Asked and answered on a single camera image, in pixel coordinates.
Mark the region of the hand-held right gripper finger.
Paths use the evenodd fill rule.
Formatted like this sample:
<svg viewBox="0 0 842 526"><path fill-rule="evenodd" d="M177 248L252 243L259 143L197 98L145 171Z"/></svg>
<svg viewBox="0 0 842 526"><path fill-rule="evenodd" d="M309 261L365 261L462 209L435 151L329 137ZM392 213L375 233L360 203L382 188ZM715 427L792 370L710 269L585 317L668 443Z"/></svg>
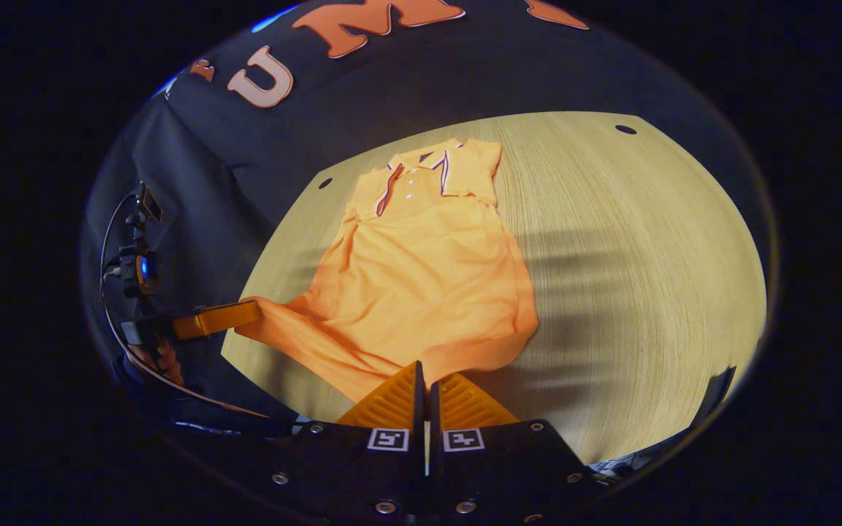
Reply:
<svg viewBox="0 0 842 526"><path fill-rule="evenodd" d="M442 522L571 522L604 487L544 419L461 374L431 387L430 502Z"/></svg>
<svg viewBox="0 0 842 526"><path fill-rule="evenodd" d="M260 492L301 522L410 522L425 506L425 381L411 363L268 455Z"/></svg>

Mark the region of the orange polo T-shirt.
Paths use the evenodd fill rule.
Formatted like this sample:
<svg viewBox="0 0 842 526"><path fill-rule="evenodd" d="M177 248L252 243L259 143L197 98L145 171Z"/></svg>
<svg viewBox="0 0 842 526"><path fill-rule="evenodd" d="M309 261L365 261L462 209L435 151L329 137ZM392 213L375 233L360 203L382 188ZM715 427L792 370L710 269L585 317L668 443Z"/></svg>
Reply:
<svg viewBox="0 0 842 526"><path fill-rule="evenodd" d="M255 297L261 319L235 332L355 403L415 362L428 384L514 362L539 319L498 213L503 152L450 139L362 174L310 286L291 302Z"/></svg>

